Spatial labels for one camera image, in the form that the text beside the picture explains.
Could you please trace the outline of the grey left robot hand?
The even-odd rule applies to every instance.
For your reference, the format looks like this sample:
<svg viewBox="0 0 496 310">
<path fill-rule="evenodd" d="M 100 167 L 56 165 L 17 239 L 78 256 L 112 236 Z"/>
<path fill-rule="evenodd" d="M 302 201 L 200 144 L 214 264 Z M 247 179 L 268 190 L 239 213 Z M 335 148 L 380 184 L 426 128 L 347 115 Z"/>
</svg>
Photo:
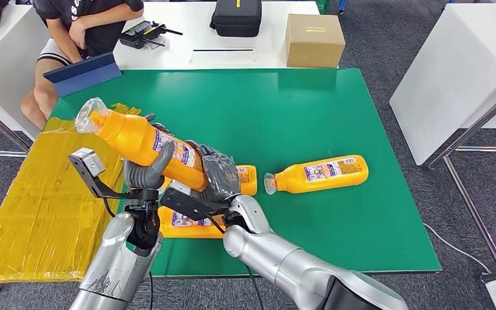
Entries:
<svg viewBox="0 0 496 310">
<path fill-rule="evenodd" d="M 167 142 L 163 150 L 149 166 L 140 166 L 130 160 L 123 160 L 123 178 L 130 189 L 159 189 L 163 182 L 163 171 L 174 154 L 175 144 Z"/>
</svg>

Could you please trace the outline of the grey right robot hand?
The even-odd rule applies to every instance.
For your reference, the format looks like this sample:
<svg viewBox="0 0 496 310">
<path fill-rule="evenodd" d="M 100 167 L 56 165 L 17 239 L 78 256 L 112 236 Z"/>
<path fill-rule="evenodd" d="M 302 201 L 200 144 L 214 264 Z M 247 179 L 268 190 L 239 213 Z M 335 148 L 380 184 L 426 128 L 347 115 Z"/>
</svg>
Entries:
<svg viewBox="0 0 496 310">
<path fill-rule="evenodd" d="M 203 201 L 222 203 L 240 194 L 240 181 L 234 160 L 228 155 L 193 140 L 186 141 L 201 157 L 208 185 L 192 195 Z"/>
</svg>

